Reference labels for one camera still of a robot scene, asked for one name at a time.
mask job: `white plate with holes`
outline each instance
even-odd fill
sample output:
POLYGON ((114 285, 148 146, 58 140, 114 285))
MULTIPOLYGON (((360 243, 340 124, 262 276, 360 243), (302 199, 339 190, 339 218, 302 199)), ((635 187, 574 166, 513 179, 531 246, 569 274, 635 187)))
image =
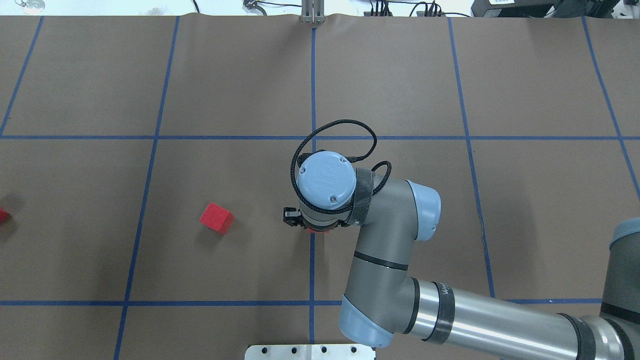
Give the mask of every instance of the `white plate with holes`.
POLYGON ((252 345, 244 360, 375 360, 376 351, 362 344, 252 345))

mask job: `blue joint cap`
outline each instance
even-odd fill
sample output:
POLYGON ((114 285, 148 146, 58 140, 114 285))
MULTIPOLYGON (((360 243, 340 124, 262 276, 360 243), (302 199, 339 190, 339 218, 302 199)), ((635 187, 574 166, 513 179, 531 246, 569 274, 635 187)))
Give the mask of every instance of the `blue joint cap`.
POLYGON ((387 347, 394 337, 392 332, 361 313, 344 295, 340 307, 340 331, 351 341, 368 347, 387 347))
POLYGON ((356 172, 344 156, 321 151, 302 163, 297 184, 310 203, 321 209, 335 210, 351 200, 356 189, 356 172))
POLYGON ((416 240, 427 241, 436 232, 436 227, 440 221, 440 211, 442 210, 442 201, 437 191, 424 185, 412 183, 407 180, 413 198, 415 199, 415 208, 418 212, 418 236, 416 240))
POLYGON ((621 222, 616 226, 616 230, 613 232, 613 240, 609 244, 609 248, 613 246, 613 243, 624 238, 627 235, 640 233, 640 218, 630 218, 621 222))

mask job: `black velcro strap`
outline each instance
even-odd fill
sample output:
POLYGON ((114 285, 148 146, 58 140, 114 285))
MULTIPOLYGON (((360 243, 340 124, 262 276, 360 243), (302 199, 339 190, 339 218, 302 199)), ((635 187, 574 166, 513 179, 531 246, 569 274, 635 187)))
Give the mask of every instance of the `black velcro strap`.
POLYGON ((575 335, 578 339, 578 355, 575 360, 595 360, 596 338, 591 327, 586 322, 571 315, 563 313, 558 313, 558 315, 562 315, 569 320, 573 330, 575 330, 575 335))
POLYGON ((627 310, 624 307, 603 302, 602 305, 600 305, 600 312, 640 325, 640 313, 627 310))
POLYGON ((399 263, 394 263, 394 262, 387 261, 387 260, 374 258, 373 256, 369 256, 367 254, 362 254, 359 251, 354 251, 353 252, 353 256, 358 258, 358 259, 360 259, 360 260, 368 261, 370 263, 373 263, 373 264, 376 264, 376 265, 380 265, 380 266, 385 266, 387 268, 392 268, 392 269, 402 270, 402 271, 409 270, 409 265, 399 264, 399 263))
POLYGON ((434 282, 438 288, 438 297, 440 303, 438 305, 438 316, 433 332, 423 341, 430 341, 436 344, 444 344, 449 338, 451 329, 453 328, 453 320, 456 317, 456 297, 453 295, 453 289, 441 282, 434 282))
POLYGON ((411 313, 409 325, 406 327, 403 334, 408 334, 413 330, 415 319, 418 318, 418 307, 420 307, 420 284, 418 284, 418 280, 414 277, 412 277, 411 280, 413 280, 413 312, 411 313))
POLYGON ((351 199, 353 209, 346 220, 347 224, 360 226, 367 220, 371 197, 373 197, 373 178, 373 171, 356 168, 356 189, 351 199))
POLYGON ((616 332, 616 334, 620 338, 620 343, 622 344, 622 350, 624 351, 624 354, 625 354, 624 359, 634 360, 635 359, 634 346, 633 344, 631 344, 631 340, 629 339, 629 336, 627 336, 627 333, 624 331, 624 329, 622 329, 622 327, 618 325, 617 322, 611 319, 607 319, 607 318, 603 318, 603 319, 606 322, 608 322, 609 325, 611 325, 613 330, 616 332))

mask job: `white bracket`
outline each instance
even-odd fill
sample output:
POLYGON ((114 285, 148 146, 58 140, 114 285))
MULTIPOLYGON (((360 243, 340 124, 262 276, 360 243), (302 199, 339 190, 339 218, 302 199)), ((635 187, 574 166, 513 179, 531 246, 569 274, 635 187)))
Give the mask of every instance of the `white bracket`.
POLYGON ((302 22, 322 24, 324 22, 324 0, 302 0, 302 22))
POLYGON ((244 360, 376 360, 376 351, 362 344, 253 345, 244 360))

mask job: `black rubber ring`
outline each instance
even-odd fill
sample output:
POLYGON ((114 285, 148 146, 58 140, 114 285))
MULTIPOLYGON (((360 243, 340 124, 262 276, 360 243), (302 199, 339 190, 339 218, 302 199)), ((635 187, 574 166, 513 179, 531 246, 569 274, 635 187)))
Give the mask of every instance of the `black rubber ring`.
POLYGON ((622 350, 625 354, 625 360, 634 360, 635 359, 635 354, 634 354, 634 346, 633 344, 631 344, 631 339, 629 339, 629 336, 627 336, 627 333, 624 331, 624 329, 622 329, 622 327, 620 325, 618 325, 617 322, 611 320, 611 319, 607 319, 607 318, 603 318, 606 322, 609 323, 609 325, 611 325, 611 327, 613 328, 613 330, 616 332, 616 334, 618 335, 618 337, 620 338, 620 343, 622 344, 622 350))
POLYGON ((353 253, 353 256, 360 260, 368 261, 370 263, 380 265, 380 266, 385 266, 387 268, 392 268, 392 269, 402 270, 402 271, 407 271, 409 269, 409 265, 393 263, 391 261, 374 258, 373 256, 362 254, 361 252, 358 252, 358 251, 355 251, 353 253))
POLYGON ((438 288, 438 316, 436 317, 436 325, 433 332, 423 341, 430 341, 436 344, 444 344, 453 329, 453 320, 456 317, 456 297, 453 295, 453 289, 441 282, 434 282, 438 288))
POLYGON ((624 307, 615 306, 603 302, 602 305, 600 305, 600 312, 640 325, 640 313, 627 310, 624 307))
POLYGON ((418 280, 412 277, 413 280, 413 312, 411 313, 411 320, 409 320, 409 325, 406 327, 406 330, 403 334, 408 334, 413 330, 413 326, 415 325, 415 319, 418 318, 418 307, 420 306, 420 284, 418 284, 418 280))
POLYGON ((578 354, 575 360, 595 360, 596 338, 595 335, 593 335, 591 327, 580 318, 563 313, 558 313, 558 315, 562 315, 569 320, 573 326, 573 330, 575 330, 575 335, 578 340, 578 354))

